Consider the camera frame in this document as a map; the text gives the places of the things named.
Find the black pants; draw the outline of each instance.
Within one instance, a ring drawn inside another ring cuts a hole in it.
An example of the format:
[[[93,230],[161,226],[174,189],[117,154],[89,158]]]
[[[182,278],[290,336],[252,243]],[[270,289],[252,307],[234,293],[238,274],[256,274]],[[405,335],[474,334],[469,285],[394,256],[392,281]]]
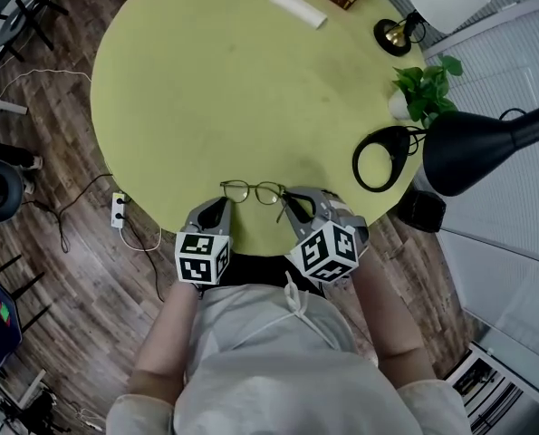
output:
[[[245,284],[285,287],[287,285],[285,271],[289,272],[299,290],[324,297],[320,289],[303,277],[297,267],[285,256],[247,256],[237,253],[231,255],[231,262],[223,273],[219,285],[208,285],[203,290],[210,290],[217,286]]]
[[[19,149],[0,143],[0,160],[12,166],[29,168],[34,164],[34,155],[26,149]]]

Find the glasses lens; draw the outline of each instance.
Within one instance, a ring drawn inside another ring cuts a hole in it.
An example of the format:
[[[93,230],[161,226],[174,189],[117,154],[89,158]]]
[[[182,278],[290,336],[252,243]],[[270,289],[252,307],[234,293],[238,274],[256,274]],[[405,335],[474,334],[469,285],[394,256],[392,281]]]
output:
[[[261,182],[255,187],[255,194],[264,205],[273,205],[281,197],[281,188],[273,182]]]
[[[243,180],[229,180],[228,182],[223,182],[221,185],[223,186],[225,196],[235,201],[235,203],[245,201],[249,195],[249,187]]]

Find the green leaves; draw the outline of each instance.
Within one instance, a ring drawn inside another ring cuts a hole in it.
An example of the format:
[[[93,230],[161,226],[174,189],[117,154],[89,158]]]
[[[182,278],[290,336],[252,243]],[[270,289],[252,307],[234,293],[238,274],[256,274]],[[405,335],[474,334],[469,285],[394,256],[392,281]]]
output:
[[[449,55],[439,55],[438,59],[442,63],[444,69],[446,69],[453,76],[462,75],[462,63],[460,60],[457,60],[454,56]]]
[[[433,81],[443,72],[444,68],[442,66],[429,66],[424,70],[424,79]]]
[[[420,121],[420,119],[422,119],[422,114],[424,113],[424,110],[427,106],[428,100],[424,98],[409,103],[408,112],[410,113],[410,118],[412,118],[413,121]]]
[[[437,105],[438,105],[438,110],[441,113],[446,112],[446,111],[458,111],[457,106],[452,101],[450,101],[448,98],[441,98],[437,102]]]
[[[398,80],[392,82],[406,96],[412,120],[423,120],[424,127],[428,127],[439,114],[457,110],[457,106],[446,98],[448,74],[462,75],[462,63],[453,56],[439,55],[438,58],[439,66],[428,66],[424,71],[418,67],[394,68]]]

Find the small black base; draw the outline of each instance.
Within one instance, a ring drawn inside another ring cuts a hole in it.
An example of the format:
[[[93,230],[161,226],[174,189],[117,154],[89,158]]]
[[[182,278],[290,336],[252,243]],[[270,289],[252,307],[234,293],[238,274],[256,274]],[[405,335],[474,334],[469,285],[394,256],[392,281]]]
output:
[[[394,56],[404,56],[412,48],[412,42],[409,38],[406,38],[406,44],[403,47],[398,47],[388,40],[386,33],[396,27],[398,23],[391,19],[380,19],[374,26],[374,37],[378,45],[386,52]]]
[[[398,219],[423,232],[436,233],[447,210],[444,200],[431,192],[410,189],[394,208]]]

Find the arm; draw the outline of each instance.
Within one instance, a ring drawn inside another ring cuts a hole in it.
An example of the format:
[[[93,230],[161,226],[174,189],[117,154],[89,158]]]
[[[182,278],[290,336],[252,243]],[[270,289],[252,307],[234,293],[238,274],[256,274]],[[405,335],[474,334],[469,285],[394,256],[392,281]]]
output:
[[[140,348],[129,393],[158,398],[174,406],[183,390],[188,341],[197,313],[192,284],[176,282]]]
[[[351,277],[381,372],[397,389],[435,379],[420,330],[373,250],[361,256],[360,266]]]

